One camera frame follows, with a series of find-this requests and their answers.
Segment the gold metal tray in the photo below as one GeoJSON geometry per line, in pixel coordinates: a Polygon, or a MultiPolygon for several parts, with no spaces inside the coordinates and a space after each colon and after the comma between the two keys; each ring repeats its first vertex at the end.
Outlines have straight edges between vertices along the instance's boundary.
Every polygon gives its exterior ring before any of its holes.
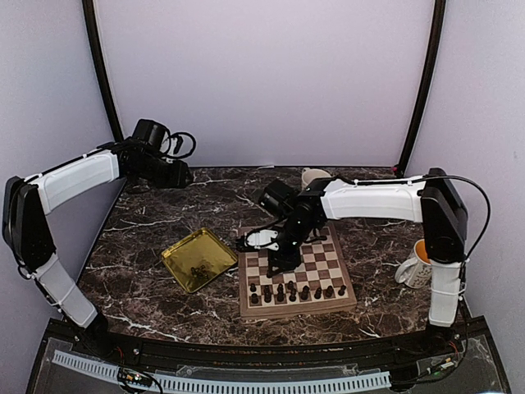
{"type": "Polygon", "coordinates": [[[203,227],[162,252],[168,272],[187,293],[195,293],[216,277],[235,266],[237,254],[210,229],[203,227]],[[192,277],[190,269],[204,265],[209,279],[192,277]]]}

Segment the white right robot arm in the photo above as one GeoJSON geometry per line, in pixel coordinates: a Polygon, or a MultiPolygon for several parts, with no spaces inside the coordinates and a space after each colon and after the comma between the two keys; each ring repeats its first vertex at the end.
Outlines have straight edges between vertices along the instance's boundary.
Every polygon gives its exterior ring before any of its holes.
{"type": "Polygon", "coordinates": [[[282,181],[269,184],[259,205],[276,217],[272,225],[250,231],[245,245],[268,249],[282,270],[299,264],[299,247],[329,220],[390,218],[419,222],[431,261],[432,327],[418,339],[424,355],[438,355],[450,343],[467,256],[468,212],[446,173],[432,168],[424,176],[394,180],[346,180],[341,176],[312,180],[297,191],[282,181]]]}

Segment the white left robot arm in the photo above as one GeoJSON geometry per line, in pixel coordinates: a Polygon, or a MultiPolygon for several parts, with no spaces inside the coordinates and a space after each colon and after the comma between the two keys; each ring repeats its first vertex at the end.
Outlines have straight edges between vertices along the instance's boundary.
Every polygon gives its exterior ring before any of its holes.
{"type": "Polygon", "coordinates": [[[73,199],[114,181],[135,178],[158,189],[183,189],[194,179],[185,160],[196,148],[197,140],[188,131],[172,132],[157,121],[140,119],[132,135],[120,142],[101,144],[6,183],[2,236],[19,274],[32,281],[59,313],[87,330],[83,343],[98,358],[115,352],[115,338],[102,329],[107,325],[103,313],[63,265],[50,218],[73,199]]]}

